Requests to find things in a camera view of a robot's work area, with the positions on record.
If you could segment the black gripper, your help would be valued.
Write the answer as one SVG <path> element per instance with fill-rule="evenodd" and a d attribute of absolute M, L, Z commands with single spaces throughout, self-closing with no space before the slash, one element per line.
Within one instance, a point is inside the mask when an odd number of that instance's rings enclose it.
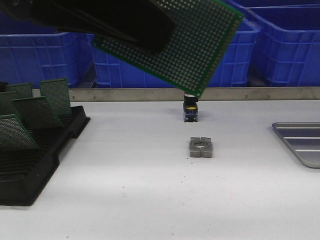
<path fill-rule="evenodd" d="M 59 32 L 81 33 L 81 21 L 72 3 L 72 0 L 2 0 L 0 11 L 18 21 L 31 21 Z"/>

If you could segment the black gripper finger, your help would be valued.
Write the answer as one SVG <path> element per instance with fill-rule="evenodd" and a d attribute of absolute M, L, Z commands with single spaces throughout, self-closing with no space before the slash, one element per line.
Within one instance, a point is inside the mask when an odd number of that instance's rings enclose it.
<path fill-rule="evenodd" d="M 111 38 L 152 53 L 161 52 L 176 28 L 154 0 L 58 0 L 68 30 Z"/>

